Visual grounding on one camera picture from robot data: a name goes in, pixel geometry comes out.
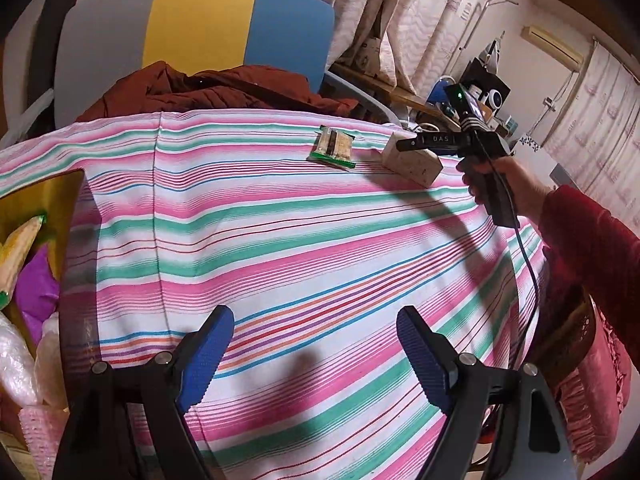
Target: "screw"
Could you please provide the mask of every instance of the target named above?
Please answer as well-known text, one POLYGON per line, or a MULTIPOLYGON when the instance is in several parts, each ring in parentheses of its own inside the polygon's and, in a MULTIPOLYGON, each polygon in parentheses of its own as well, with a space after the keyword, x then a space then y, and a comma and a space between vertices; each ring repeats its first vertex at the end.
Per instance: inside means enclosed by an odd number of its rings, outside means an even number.
POLYGON ((538 367, 532 363, 524 363, 522 370, 531 377, 535 377, 538 374, 538 367))
POLYGON ((154 361, 159 365, 167 365, 173 358, 174 356, 171 355, 171 352, 160 352, 159 354, 156 354, 156 357, 154 357, 154 361))
POLYGON ((459 359, 463 365, 467 365, 467 366, 473 366, 478 362, 478 359, 476 358, 476 356, 473 354, 469 354, 468 352, 463 352, 462 354, 460 354, 459 359))
POLYGON ((105 363, 104 361, 98 361, 91 367, 91 371, 96 375, 103 374, 106 370, 107 363, 105 363))

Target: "red sleeve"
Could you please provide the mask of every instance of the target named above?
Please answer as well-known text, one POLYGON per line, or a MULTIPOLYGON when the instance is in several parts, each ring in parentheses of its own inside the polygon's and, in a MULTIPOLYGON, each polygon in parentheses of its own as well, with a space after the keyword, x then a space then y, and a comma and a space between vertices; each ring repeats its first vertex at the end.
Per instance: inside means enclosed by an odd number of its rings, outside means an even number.
POLYGON ((640 367, 640 239, 570 186, 546 197, 539 228, 640 367))

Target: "plastic bag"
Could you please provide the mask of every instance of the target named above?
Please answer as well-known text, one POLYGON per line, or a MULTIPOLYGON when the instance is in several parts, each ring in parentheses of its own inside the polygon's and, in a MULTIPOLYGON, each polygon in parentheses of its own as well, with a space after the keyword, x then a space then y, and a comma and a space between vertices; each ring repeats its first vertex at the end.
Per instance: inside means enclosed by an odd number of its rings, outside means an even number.
POLYGON ((15 282, 14 301, 36 345, 44 334, 42 323, 55 312, 60 297, 60 285, 51 274, 48 253, 46 244, 39 248, 15 282))
POLYGON ((47 404, 64 410, 67 407, 65 381, 62 375, 58 313, 55 312, 42 325, 42 339, 36 351, 34 369, 38 389, 47 404))
POLYGON ((35 362, 27 343, 0 312, 0 383, 7 395, 21 407, 42 403, 34 373, 35 362))

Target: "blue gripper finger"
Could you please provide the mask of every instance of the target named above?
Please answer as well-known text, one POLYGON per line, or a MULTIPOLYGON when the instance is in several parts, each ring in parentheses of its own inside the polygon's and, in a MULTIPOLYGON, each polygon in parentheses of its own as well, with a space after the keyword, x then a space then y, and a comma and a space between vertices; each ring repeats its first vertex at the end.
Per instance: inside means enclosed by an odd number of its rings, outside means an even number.
POLYGON ((398 312, 396 332, 427 400, 433 406, 440 408, 443 413, 448 414, 452 407, 449 375, 409 316, 407 307, 398 312))
POLYGON ((182 369, 182 387, 175 401, 181 413, 186 413, 204 397, 226 347, 231 342, 234 324, 231 309, 219 305, 198 332, 185 336, 187 348, 180 348, 182 343, 178 345, 177 352, 184 352, 184 355, 178 356, 177 366, 182 369))

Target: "air conditioner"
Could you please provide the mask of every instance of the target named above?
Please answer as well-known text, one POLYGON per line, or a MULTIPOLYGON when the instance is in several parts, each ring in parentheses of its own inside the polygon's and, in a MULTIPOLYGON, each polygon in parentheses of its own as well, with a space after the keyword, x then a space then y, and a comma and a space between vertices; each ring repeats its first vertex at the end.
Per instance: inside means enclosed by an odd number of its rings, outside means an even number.
POLYGON ((562 63, 569 70, 579 72, 584 56, 561 40, 558 40, 553 34, 539 27, 525 27, 522 29, 522 37, 549 54, 556 61, 562 63))

